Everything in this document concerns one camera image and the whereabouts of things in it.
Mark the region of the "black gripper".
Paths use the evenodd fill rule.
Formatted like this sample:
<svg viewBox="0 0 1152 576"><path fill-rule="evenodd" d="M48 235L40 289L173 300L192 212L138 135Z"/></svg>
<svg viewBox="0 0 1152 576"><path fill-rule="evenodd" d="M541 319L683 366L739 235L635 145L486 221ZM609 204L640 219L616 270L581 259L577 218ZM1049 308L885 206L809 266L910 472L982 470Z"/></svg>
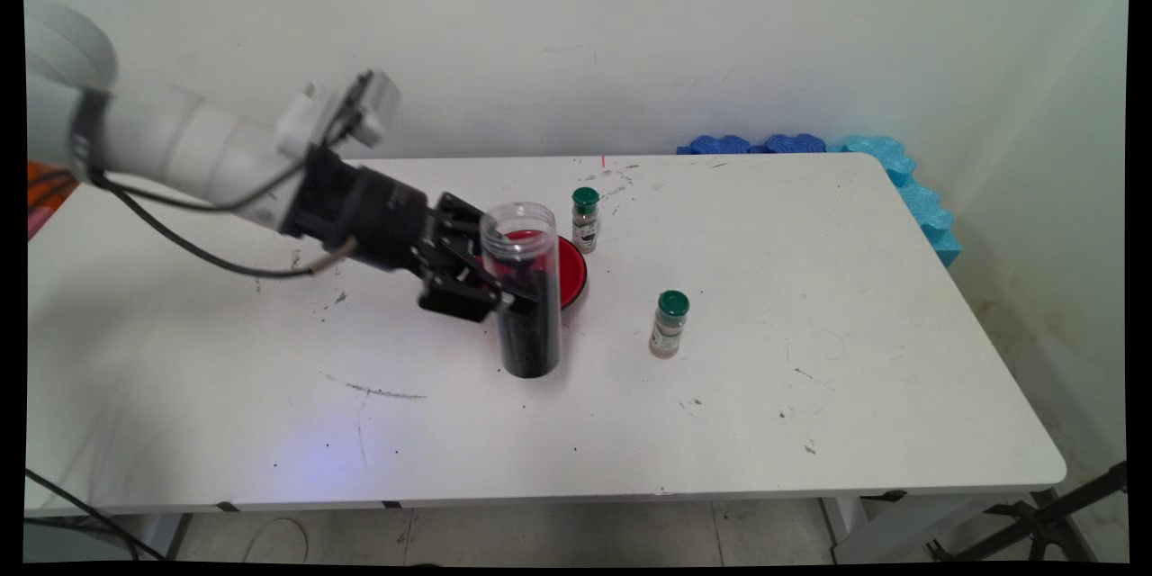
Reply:
<svg viewBox="0 0 1152 576"><path fill-rule="evenodd" d="M482 215L455 194L444 192L431 203L412 185L317 149L285 215L285 236L316 238L326 251L353 238L354 260L418 274L417 304L429 312L471 323L492 313L535 313L538 294L482 263ZM438 236L448 241L433 237L435 220Z"/></svg>

